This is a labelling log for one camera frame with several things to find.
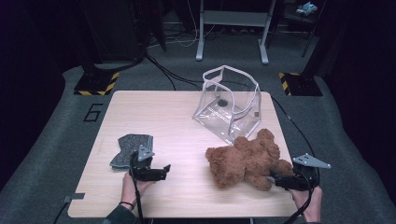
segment teddy bear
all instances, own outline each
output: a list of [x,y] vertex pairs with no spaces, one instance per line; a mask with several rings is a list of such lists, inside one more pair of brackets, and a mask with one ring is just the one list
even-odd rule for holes
[[219,188],[224,189],[246,180],[257,189],[267,191],[272,187],[266,178],[270,176],[270,169],[279,175],[293,175],[291,164],[280,160],[279,154],[274,135],[267,129],[261,129],[253,140],[239,136],[235,138],[233,146],[209,147],[205,157]]

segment white desk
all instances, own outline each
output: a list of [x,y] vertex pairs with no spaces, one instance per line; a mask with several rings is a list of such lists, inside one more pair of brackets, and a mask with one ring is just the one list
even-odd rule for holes
[[[226,143],[192,115],[199,91],[117,91],[111,99],[92,152],[78,183],[70,217],[105,217],[120,201],[124,172],[109,163],[120,152],[118,139],[128,133],[153,136],[155,156],[151,167],[171,164],[166,180],[151,186],[142,197],[145,217],[288,217],[296,211],[287,191],[273,186],[259,191],[246,182],[218,189],[205,158],[208,147]],[[262,123],[280,147],[280,157],[290,154],[268,93],[262,93]]]
[[213,11],[205,10],[204,0],[201,0],[201,11],[199,20],[199,42],[196,54],[196,60],[201,61],[204,55],[204,24],[220,25],[240,25],[240,26],[257,26],[264,27],[262,39],[259,39],[259,49],[262,56],[262,63],[268,64],[268,55],[265,49],[265,39],[268,35],[268,29],[275,7],[276,0],[271,0],[271,6],[266,13],[257,12],[234,12],[234,11]]

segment transparent bag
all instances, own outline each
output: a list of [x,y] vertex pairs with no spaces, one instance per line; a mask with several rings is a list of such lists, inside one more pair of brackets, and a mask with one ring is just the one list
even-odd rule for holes
[[223,65],[203,74],[201,100],[193,119],[229,145],[249,137],[262,121],[259,84],[246,72]]

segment human hand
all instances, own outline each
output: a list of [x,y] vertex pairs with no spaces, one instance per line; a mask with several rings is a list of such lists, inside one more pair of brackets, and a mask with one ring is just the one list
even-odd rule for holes
[[[154,181],[137,181],[137,189],[140,192],[140,195],[143,196],[148,189],[149,186],[154,184]],[[125,173],[123,179],[122,179],[122,194],[121,194],[121,201],[122,202],[127,202],[131,203],[134,206],[136,205],[136,195],[135,195],[135,189],[134,189],[134,181],[132,180],[132,177],[129,175],[129,172]],[[122,203],[121,205],[128,208],[129,210],[132,210],[132,206],[127,204],[127,203]]]
[[[299,191],[296,189],[289,189],[293,200],[297,206],[300,208],[308,199],[309,191]],[[321,199],[323,196],[323,191],[321,187],[317,186],[312,192],[311,203],[304,211],[305,222],[320,222],[320,210],[321,210]]]

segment folded cloth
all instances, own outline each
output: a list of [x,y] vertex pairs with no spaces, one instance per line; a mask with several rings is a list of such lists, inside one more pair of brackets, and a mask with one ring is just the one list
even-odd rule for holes
[[152,136],[148,134],[130,133],[119,138],[120,152],[110,162],[114,170],[127,170],[130,167],[132,153],[140,146],[152,151]]

